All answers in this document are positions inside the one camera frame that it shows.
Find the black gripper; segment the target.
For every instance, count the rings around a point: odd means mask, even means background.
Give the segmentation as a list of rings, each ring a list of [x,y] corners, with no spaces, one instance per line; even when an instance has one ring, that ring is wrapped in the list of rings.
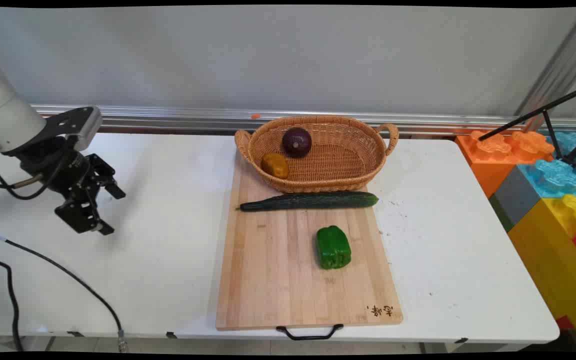
[[[77,141],[77,137],[53,137],[21,150],[20,168],[32,178],[41,176],[41,187],[34,194],[19,194],[18,199],[30,200],[46,190],[54,191],[65,198],[55,214],[76,233],[113,234],[115,229],[98,212],[97,196],[100,189],[114,199],[123,199],[126,193],[114,178],[115,169],[96,153],[84,156],[75,150]]]

